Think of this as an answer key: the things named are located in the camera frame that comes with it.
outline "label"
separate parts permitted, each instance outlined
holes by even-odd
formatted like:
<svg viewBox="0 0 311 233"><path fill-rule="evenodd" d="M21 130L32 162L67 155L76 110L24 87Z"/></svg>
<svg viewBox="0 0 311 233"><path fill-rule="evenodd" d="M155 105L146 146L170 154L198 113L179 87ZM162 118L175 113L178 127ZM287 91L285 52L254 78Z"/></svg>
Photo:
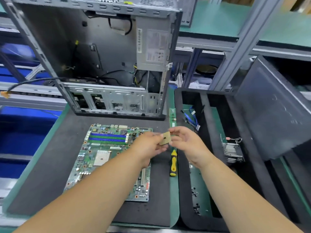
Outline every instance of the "label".
<svg viewBox="0 0 311 233"><path fill-rule="evenodd" d="M147 30L146 61L163 63L165 60L165 49L167 32Z"/></svg>
<svg viewBox="0 0 311 233"><path fill-rule="evenodd" d="M137 53L142 52L142 28L137 29Z"/></svg>
<svg viewBox="0 0 311 233"><path fill-rule="evenodd" d="M116 147L116 146L111 146L110 147L110 150L121 150L122 148L121 147Z"/></svg>

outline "motherboard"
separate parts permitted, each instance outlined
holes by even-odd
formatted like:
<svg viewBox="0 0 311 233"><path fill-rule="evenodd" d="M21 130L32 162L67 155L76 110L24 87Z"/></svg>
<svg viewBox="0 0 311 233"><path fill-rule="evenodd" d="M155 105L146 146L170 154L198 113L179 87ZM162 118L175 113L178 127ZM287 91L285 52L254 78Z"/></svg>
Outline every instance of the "motherboard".
<svg viewBox="0 0 311 233"><path fill-rule="evenodd" d="M97 167L128 149L145 131L152 132L152 128L92 124L86 133L64 191L92 174ZM149 164L147 168L142 169L126 201L147 202L149 200L150 168Z"/></svg>

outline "screwdriver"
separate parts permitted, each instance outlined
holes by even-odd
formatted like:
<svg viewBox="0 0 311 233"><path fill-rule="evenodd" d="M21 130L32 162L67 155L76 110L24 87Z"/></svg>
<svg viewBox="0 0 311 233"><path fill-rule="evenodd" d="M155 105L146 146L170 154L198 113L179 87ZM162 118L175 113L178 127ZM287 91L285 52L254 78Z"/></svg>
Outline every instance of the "screwdriver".
<svg viewBox="0 0 311 233"><path fill-rule="evenodd" d="M170 176L176 176L177 175L177 153L176 150L174 149L173 152L171 153L171 162L170 162L170 170L169 170L169 175Z"/></svg>

